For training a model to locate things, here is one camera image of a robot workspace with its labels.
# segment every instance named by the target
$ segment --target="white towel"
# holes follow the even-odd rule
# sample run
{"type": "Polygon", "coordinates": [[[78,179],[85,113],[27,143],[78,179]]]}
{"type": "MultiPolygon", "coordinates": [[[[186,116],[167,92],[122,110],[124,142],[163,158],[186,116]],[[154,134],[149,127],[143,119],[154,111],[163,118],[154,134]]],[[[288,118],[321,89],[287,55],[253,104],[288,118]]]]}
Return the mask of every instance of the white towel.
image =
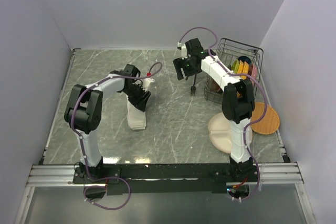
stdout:
{"type": "MultiPolygon", "coordinates": [[[[154,82],[152,78],[142,80],[142,88],[147,91],[151,83],[154,82]]],[[[146,112],[142,112],[134,107],[127,98],[127,122],[132,130],[144,130],[146,128],[146,112]]]]}

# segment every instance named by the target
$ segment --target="metal wire rack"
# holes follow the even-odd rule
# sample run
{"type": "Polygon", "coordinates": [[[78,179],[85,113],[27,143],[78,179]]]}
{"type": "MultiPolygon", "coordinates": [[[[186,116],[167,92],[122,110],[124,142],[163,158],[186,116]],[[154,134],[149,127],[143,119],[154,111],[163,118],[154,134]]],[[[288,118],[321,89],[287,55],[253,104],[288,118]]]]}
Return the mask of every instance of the metal wire rack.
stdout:
{"type": "MultiPolygon", "coordinates": [[[[227,67],[230,65],[232,66],[234,61],[240,56],[247,56],[251,60],[251,64],[254,63],[258,68],[257,81],[259,82],[261,67],[263,66],[262,60],[264,58],[264,51],[261,48],[222,38],[219,41],[216,53],[219,59],[227,67]]],[[[223,92],[222,90],[216,89],[217,86],[215,81],[208,76],[204,85],[204,98],[207,101],[221,104],[223,100],[223,92]]],[[[257,85],[254,85],[254,97],[256,97],[257,89],[257,85]]]]}

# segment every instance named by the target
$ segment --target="black fork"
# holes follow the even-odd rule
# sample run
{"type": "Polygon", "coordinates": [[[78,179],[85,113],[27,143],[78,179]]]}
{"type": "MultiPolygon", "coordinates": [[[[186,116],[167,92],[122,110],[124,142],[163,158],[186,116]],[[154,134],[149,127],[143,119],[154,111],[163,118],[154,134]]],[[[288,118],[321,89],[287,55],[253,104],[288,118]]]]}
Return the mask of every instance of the black fork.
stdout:
{"type": "Polygon", "coordinates": [[[194,96],[195,96],[195,92],[196,92],[196,86],[195,86],[195,83],[196,83],[196,76],[197,76],[197,74],[195,74],[195,77],[194,77],[194,83],[193,83],[193,85],[192,85],[191,88],[190,88],[190,96],[191,96],[191,97],[194,97],[194,96]]]}

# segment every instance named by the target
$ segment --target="gray wall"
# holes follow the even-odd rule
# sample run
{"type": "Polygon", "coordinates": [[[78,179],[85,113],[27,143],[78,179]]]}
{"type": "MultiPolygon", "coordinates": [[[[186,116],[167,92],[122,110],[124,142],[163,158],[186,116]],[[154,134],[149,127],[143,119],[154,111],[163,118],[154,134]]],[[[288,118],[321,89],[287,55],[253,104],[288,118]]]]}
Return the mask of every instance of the gray wall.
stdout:
{"type": "Polygon", "coordinates": [[[47,141],[70,50],[41,0],[0,0],[0,218],[13,223],[47,141]]]}
{"type": "Polygon", "coordinates": [[[261,46],[281,134],[318,223],[336,222],[335,0],[285,0],[261,46]]]}
{"type": "MultiPolygon", "coordinates": [[[[175,48],[194,26],[260,45],[283,1],[46,0],[70,47],[82,48],[175,48]]],[[[206,32],[194,36],[205,46],[213,40],[206,32]]]]}

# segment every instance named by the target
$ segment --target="purple cable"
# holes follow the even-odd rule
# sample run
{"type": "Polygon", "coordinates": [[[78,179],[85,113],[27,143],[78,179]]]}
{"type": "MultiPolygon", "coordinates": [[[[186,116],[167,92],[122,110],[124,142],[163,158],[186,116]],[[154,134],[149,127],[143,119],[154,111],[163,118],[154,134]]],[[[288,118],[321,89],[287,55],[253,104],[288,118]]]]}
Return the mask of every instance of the purple cable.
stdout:
{"type": "MultiPolygon", "coordinates": [[[[194,27],[194,28],[191,28],[191,29],[189,29],[187,32],[185,32],[185,34],[180,38],[179,42],[181,43],[181,41],[182,41],[182,39],[184,38],[184,36],[186,36],[190,31],[195,30],[195,29],[204,29],[204,30],[207,30],[207,31],[209,31],[210,33],[212,33],[212,34],[215,36],[216,42],[215,42],[214,44],[212,44],[211,46],[208,47],[208,53],[209,53],[210,57],[211,57],[213,60],[215,60],[215,59],[216,59],[215,56],[211,54],[211,48],[212,48],[214,45],[217,44],[218,39],[217,39],[217,35],[216,35],[212,30],[210,30],[209,28],[207,28],[207,27],[203,27],[203,26],[196,26],[196,27],[194,27]]],[[[225,68],[225,66],[223,65],[222,62],[217,61],[217,63],[224,69],[225,72],[228,73],[228,71],[226,70],[226,68],[225,68]]],[[[228,75],[229,75],[229,76],[246,76],[246,77],[248,77],[250,80],[252,80],[252,81],[258,86],[258,88],[260,89],[261,93],[263,94],[262,97],[264,98],[264,104],[265,104],[264,111],[263,111],[261,117],[260,117],[259,119],[255,120],[255,121],[253,121],[253,122],[249,122],[249,123],[244,127],[244,132],[243,132],[243,141],[244,141],[244,145],[246,146],[246,150],[247,150],[248,154],[251,156],[251,158],[253,159],[254,163],[256,164],[256,167],[257,167],[257,175],[258,175],[257,185],[256,185],[256,187],[254,188],[254,190],[253,190],[253,191],[252,191],[246,198],[241,199],[241,200],[245,200],[245,199],[248,199],[249,197],[251,197],[253,194],[256,193],[256,191],[258,190],[259,184],[260,184],[260,169],[259,169],[259,166],[258,166],[258,162],[257,162],[257,160],[253,157],[253,154],[252,154],[250,148],[247,147],[247,142],[246,142],[246,130],[247,130],[247,128],[248,128],[250,125],[252,125],[252,124],[254,124],[254,123],[258,123],[258,122],[260,122],[260,121],[264,118],[264,116],[266,115],[266,111],[267,111],[267,98],[266,98],[266,93],[265,93],[263,87],[261,86],[261,84],[260,84],[255,78],[253,78],[252,76],[250,76],[250,75],[248,75],[248,74],[245,74],[245,73],[239,73],[239,74],[228,73],[228,75]]]]}
{"type": "Polygon", "coordinates": [[[157,73],[159,73],[160,70],[162,69],[162,66],[163,66],[163,65],[162,65],[161,62],[158,61],[158,62],[154,63],[154,64],[151,66],[150,71],[151,71],[151,70],[153,69],[153,67],[156,66],[156,65],[160,65],[160,67],[158,68],[158,70],[156,70],[155,72],[153,72],[153,73],[152,73],[151,75],[149,75],[149,76],[144,76],[144,77],[131,77],[131,76],[113,76],[113,77],[106,77],[106,78],[104,78],[104,79],[98,81],[97,83],[91,85],[90,87],[86,88],[86,89],[83,91],[83,93],[80,94],[80,96],[78,97],[78,100],[77,100],[77,102],[76,102],[76,104],[75,104],[74,111],[73,111],[72,116],[71,116],[70,127],[71,127],[71,129],[72,129],[72,130],[79,136],[79,144],[80,144],[80,148],[81,148],[81,151],[82,151],[82,154],[83,154],[83,157],[84,157],[85,169],[86,169],[86,172],[87,172],[87,174],[88,174],[88,177],[89,177],[90,179],[92,179],[92,180],[95,180],[95,181],[106,180],[106,179],[119,179],[119,180],[123,181],[123,182],[127,185],[127,188],[128,188],[128,196],[127,196],[126,201],[125,201],[122,205],[120,205],[119,207],[111,208],[111,207],[105,207],[105,206],[102,206],[102,205],[100,205],[100,204],[98,204],[98,203],[95,203],[95,202],[89,200],[88,198],[86,198],[86,195],[85,195],[85,192],[86,192],[89,188],[105,188],[105,187],[103,187],[103,186],[90,186],[90,187],[87,187],[87,188],[84,190],[84,192],[83,192],[86,201],[88,201],[89,203],[91,203],[91,204],[93,204],[93,205],[95,205],[95,206],[97,206],[97,207],[100,207],[100,208],[102,208],[102,209],[105,209],[105,210],[118,210],[118,209],[124,207],[124,206],[128,203],[128,201],[130,200],[130,198],[131,198],[131,187],[130,187],[130,185],[127,183],[127,181],[126,181],[125,179],[120,178],[120,177],[114,177],[114,176],[113,176],[113,177],[105,177],[105,178],[95,179],[95,178],[91,175],[90,170],[89,170],[89,164],[88,164],[87,157],[86,157],[85,148],[84,148],[84,143],[83,143],[83,139],[82,139],[82,134],[81,134],[79,131],[77,131],[77,130],[75,129],[75,115],[76,115],[78,106],[79,106],[79,104],[80,104],[80,101],[81,101],[82,98],[84,97],[84,95],[85,95],[89,90],[91,90],[92,88],[94,88],[94,87],[96,87],[96,86],[98,86],[98,85],[101,85],[101,84],[103,84],[104,82],[106,82],[106,81],[108,81],[108,80],[115,79],[115,78],[124,78],[124,79],[132,79],[132,80],[143,80],[143,79],[146,79],[146,78],[150,78],[150,77],[156,75],[157,73]]]}

